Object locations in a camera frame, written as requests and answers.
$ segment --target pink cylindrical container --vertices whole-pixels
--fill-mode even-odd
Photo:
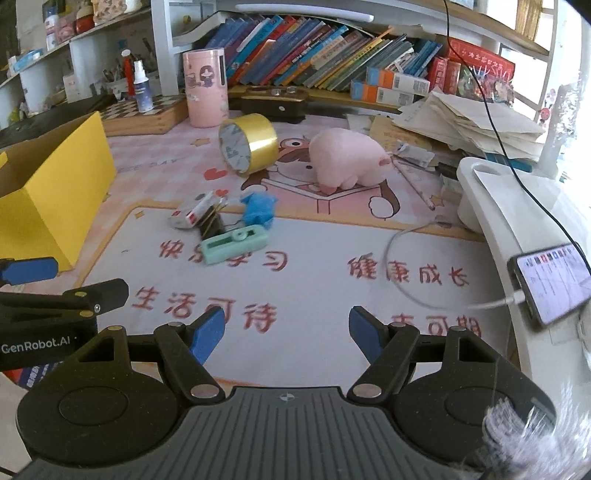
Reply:
[[[228,118],[228,83],[223,48],[183,54],[189,121],[196,128],[217,127]]]

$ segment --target yellow cardboard box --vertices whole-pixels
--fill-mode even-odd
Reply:
[[[9,147],[0,154],[0,258],[73,268],[114,178],[99,113]]]

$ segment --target pencil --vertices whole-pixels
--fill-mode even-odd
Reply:
[[[394,157],[392,157],[392,165],[394,165],[398,169],[398,171],[402,174],[402,176],[406,179],[406,181],[410,184],[414,191],[417,192],[418,196],[422,198],[422,200],[425,202],[425,205],[427,205],[431,210],[435,210],[435,205],[433,205],[433,202],[427,197],[427,195],[425,195],[425,193],[419,188],[419,186],[411,180],[408,173],[404,171],[400,163],[398,163],[398,160],[396,160]]]

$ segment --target chess board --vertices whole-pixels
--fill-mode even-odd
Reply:
[[[184,96],[157,96],[154,108],[138,112],[135,100],[119,102],[100,112],[107,137],[121,135],[161,135],[185,120],[189,115]]]

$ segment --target gold tape roll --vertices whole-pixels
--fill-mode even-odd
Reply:
[[[259,113],[226,120],[220,126],[219,141],[224,160],[242,177],[270,167],[279,156],[277,133]]]

